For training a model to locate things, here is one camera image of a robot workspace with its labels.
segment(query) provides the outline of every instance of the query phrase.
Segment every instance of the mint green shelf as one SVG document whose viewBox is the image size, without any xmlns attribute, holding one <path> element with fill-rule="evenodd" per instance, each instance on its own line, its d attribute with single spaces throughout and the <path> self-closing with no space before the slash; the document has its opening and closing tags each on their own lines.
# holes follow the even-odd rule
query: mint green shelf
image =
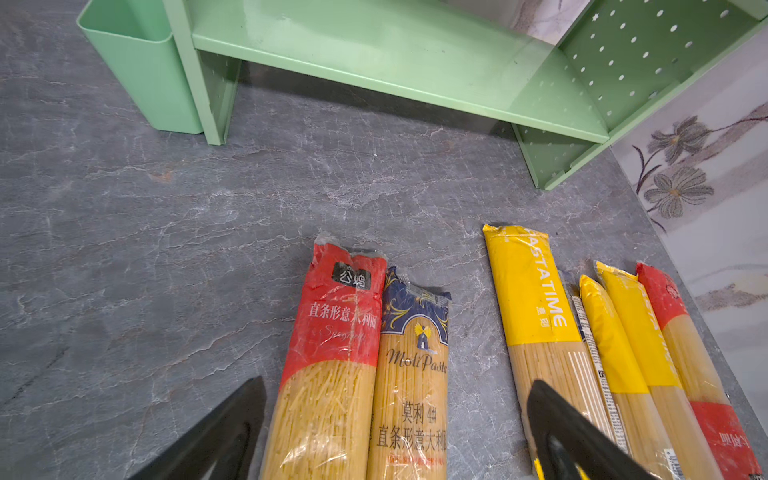
<svg viewBox="0 0 768 480">
<path fill-rule="evenodd" d="M 603 142 L 563 53 L 438 2 L 193 0 L 194 47 Z"/>
<path fill-rule="evenodd" d="M 765 25 L 733 2 L 594 0 L 555 47 L 437 0 L 164 0 L 210 144 L 254 61 L 511 122 L 545 190 Z"/>
<path fill-rule="evenodd" d="M 765 0 L 596 0 L 560 49 L 610 131 L 606 142 L 515 127 L 536 187 L 551 190 L 766 24 Z"/>
</svg>

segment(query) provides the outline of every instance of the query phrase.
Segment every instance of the pasta package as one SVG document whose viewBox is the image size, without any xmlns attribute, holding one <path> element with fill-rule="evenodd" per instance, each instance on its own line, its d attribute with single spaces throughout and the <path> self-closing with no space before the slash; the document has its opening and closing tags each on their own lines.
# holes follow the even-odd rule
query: pasta package
<svg viewBox="0 0 768 480">
<path fill-rule="evenodd" d="M 526 404 L 536 379 L 548 383 L 614 441 L 592 361 L 554 264 L 549 236 L 524 227 L 485 225 L 483 232 L 534 466 L 538 459 Z"/>
<path fill-rule="evenodd" d="M 387 271 L 368 480 L 448 477 L 448 308 Z"/>
<path fill-rule="evenodd" d="M 761 478 L 760 464 L 677 285 L 666 273 L 642 263 L 637 264 L 637 277 L 645 286 L 683 390 L 723 477 L 726 480 Z"/>
<path fill-rule="evenodd" d="M 596 262 L 632 352 L 654 399 L 664 429 L 688 480 L 721 480 L 720 469 L 685 396 L 642 283 L 618 268 Z"/>
<path fill-rule="evenodd" d="M 365 478 L 386 259 L 315 241 L 262 480 Z"/>
<path fill-rule="evenodd" d="M 630 455 L 652 475 L 680 480 L 672 443 L 611 298 L 588 276 L 581 277 L 580 287 L 605 378 L 624 423 Z"/>
</svg>

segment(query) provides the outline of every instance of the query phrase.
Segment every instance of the wall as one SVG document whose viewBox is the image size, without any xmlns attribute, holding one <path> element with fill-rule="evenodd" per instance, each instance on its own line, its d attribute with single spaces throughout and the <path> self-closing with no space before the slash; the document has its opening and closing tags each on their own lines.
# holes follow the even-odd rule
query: wall
<svg viewBox="0 0 768 480">
<path fill-rule="evenodd" d="M 767 78 L 764 29 L 612 147 L 764 429 Z"/>
</svg>

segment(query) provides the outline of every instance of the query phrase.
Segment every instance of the yellow label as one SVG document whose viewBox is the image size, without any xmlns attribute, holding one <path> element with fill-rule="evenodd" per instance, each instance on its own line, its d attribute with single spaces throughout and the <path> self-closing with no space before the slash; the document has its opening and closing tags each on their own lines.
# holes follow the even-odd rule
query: yellow label
<svg viewBox="0 0 768 480">
<path fill-rule="evenodd" d="M 580 342 L 549 236 L 524 227 L 483 227 L 507 345 Z"/>
<path fill-rule="evenodd" d="M 643 284 L 635 275 L 604 263 L 596 262 L 595 269 L 616 307 L 646 385 L 683 388 Z"/>
<path fill-rule="evenodd" d="M 608 292 L 581 276 L 581 302 L 598 345 L 605 379 L 613 393 L 649 393 L 624 327 Z"/>
</svg>

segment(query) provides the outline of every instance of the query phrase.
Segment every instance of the brand logo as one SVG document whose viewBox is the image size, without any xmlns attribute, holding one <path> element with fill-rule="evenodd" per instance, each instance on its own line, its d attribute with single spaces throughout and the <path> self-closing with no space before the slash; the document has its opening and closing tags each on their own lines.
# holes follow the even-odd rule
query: brand logo
<svg viewBox="0 0 768 480">
<path fill-rule="evenodd" d="M 417 323 L 414 326 L 416 331 L 416 348 L 430 352 L 432 355 L 437 355 L 437 352 L 429 348 L 429 338 L 432 336 L 432 329 L 429 326 L 422 326 L 421 323 Z"/>
</svg>

